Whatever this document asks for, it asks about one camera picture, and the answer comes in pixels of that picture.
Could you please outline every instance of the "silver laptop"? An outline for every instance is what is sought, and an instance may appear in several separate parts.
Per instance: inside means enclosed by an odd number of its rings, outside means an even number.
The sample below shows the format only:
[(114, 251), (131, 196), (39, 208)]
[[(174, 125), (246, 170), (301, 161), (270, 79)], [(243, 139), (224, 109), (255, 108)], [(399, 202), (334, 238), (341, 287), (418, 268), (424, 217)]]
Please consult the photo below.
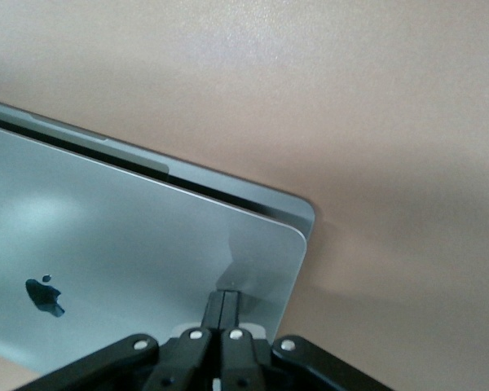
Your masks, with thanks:
[(0, 356), (40, 374), (209, 293), (273, 340), (315, 215), (297, 197), (0, 104)]

